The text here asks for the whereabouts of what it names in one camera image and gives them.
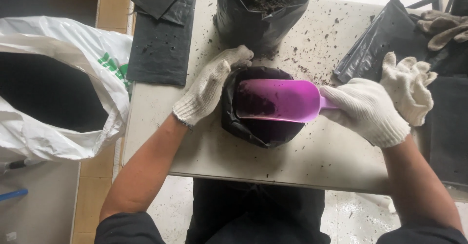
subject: table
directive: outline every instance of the table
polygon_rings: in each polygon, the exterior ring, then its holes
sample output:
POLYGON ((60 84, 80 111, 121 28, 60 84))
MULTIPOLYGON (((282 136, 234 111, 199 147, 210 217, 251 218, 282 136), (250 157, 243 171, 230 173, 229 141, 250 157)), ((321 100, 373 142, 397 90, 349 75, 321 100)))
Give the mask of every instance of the table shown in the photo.
MULTIPOLYGON (((382 8, 310 0, 306 13, 284 38, 274 60, 254 60, 253 65, 280 68, 295 79, 313 81, 317 75, 329 80, 333 68, 371 24, 370 16, 382 8)), ((212 21, 216 9, 216 0, 196 0, 185 88, 134 84, 123 164, 167 118, 172 105, 192 85, 204 64, 223 49, 212 21)), ((381 150, 325 117, 307 123, 289 143, 267 150, 222 129, 220 106, 186 134, 169 175, 389 193, 381 150)), ((453 194, 456 199, 468 199, 468 194, 453 194)))

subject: forearm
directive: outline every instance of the forearm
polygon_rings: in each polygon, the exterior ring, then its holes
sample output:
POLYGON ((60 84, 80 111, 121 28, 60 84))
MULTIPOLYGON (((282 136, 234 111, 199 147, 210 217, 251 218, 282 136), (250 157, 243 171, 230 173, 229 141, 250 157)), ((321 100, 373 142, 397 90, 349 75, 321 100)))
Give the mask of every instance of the forearm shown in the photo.
POLYGON ((411 134, 400 145, 382 151, 402 223, 432 220, 463 232, 452 197, 418 151, 411 134))
POLYGON ((120 212, 146 211, 164 183, 188 127, 173 114, 120 171, 102 205, 100 221, 120 212))

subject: work glove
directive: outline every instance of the work glove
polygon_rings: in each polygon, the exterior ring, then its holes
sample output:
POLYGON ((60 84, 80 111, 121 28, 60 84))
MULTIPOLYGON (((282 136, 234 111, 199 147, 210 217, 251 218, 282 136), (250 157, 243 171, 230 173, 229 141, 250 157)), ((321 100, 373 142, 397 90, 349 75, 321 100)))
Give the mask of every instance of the work glove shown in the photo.
POLYGON ((424 124, 426 114, 434 107, 430 91, 426 88, 437 78, 429 72, 430 64, 407 57, 396 64, 395 53, 385 55, 380 84, 392 99, 395 108, 412 126, 424 124))
POLYGON ((421 14, 418 27, 435 35, 428 43, 429 50, 441 50, 454 39, 462 43, 468 40, 468 17, 453 16, 437 10, 428 10, 421 14))
POLYGON ((410 126, 393 107, 382 85, 361 78, 333 88, 320 87, 320 94, 340 108, 320 114, 347 127, 373 145, 387 148, 398 145, 410 133, 410 126))
POLYGON ((244 45, 228 49, 212 59, 198 75, 189 91, 172 108, 174 115, 189 127, 214 111, 223 84, 233 68, 249 67, 254 53, 244 45))

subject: plastic scoop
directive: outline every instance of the plastic scoop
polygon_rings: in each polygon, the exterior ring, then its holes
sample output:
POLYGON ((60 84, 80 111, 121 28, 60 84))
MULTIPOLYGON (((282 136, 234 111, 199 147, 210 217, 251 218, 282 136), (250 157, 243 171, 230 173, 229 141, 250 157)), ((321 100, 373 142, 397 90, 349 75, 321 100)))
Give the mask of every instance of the plastic scoop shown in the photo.
POLYGON ((239 118, 309 122, 321 109, 338 109, 309 81, 255 79, 239 83, 239 118))

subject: person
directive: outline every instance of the person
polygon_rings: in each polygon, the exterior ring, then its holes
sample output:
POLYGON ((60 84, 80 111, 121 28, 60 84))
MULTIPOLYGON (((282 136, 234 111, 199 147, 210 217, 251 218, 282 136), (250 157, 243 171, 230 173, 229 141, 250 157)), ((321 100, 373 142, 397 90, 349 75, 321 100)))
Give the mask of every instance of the person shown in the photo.
MULTIPOLYGON (((146 210, 164 183, 187 130, 214 111, 231 66, 250 66, 245 46, 222 52, 205 66, 173 112, 138 149, 102 205, 96 244, 163 244, 146 210)), ((419 153, 408 123, 384 88, 352 79, 320 92, 340 110, 322 115, 382 148, 401 228, 377 243, 467 244, 458 210, 419 153)), ((320 232, 324 190, 194 178, 193 216, 185 244, 329 244, 320 232)))

